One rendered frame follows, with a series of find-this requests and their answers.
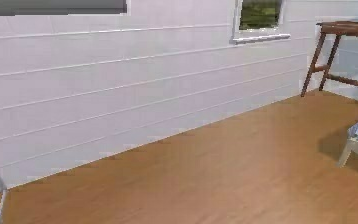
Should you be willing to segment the white framed window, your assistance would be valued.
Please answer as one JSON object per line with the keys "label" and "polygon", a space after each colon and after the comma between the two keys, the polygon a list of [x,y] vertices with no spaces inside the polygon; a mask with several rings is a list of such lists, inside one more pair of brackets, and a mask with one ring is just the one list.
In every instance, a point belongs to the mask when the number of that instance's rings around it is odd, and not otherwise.
{"label": "white framed window", "polygon": [[287,0],[235,0],[230,43],[243,45],[289,39],[284,30]]}

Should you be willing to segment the grey framed window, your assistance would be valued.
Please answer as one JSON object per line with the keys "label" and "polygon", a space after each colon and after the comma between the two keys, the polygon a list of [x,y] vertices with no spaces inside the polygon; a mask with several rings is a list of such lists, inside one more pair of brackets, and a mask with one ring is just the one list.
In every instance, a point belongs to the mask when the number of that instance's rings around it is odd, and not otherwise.
{"label": "grey framed window", "polygon": [[0,16],[126,12],[127,0],[0,0]]}

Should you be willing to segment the dark brown wooden table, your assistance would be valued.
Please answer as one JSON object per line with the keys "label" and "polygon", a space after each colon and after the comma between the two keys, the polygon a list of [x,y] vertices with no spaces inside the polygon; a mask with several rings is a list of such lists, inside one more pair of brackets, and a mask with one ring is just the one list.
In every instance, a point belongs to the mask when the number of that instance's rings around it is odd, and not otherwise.
{"label": "dark brown wooden table", "polygon": [[[333,21],[333,22],[318,22],[317,26],[320,27],[320,33],[318,42],[311,59],[310,66],[308,68],[305,81],[300,93],[301,97],[304,97],[307,93],[308,85],[311,81],[311,77],[314,73],[322,72],[323,76],[318,90],[322,91],[327,80],[337,81],[343,84],[348,84],[358,87],[358,80],[345,78],[330,73],[332,63],[334,61],[337,49],[339,47],[341,38],[343,36],[358,37],[358,21]],[[334,43],[332,45],[328,60],[325,64],[317,66],[317,61],[322,51],[324,42],[328,35],[334,35]]]}

